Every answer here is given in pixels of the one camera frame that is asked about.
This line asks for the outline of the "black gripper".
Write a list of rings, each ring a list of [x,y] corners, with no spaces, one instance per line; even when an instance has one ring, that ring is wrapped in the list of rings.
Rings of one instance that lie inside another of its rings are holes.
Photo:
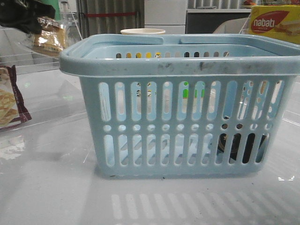
[[[15,28],[24,33],[41,34],[42,25],[38,18],[46,16],[55,18],[53,6],[39,0],[1,0],[0,25]]]

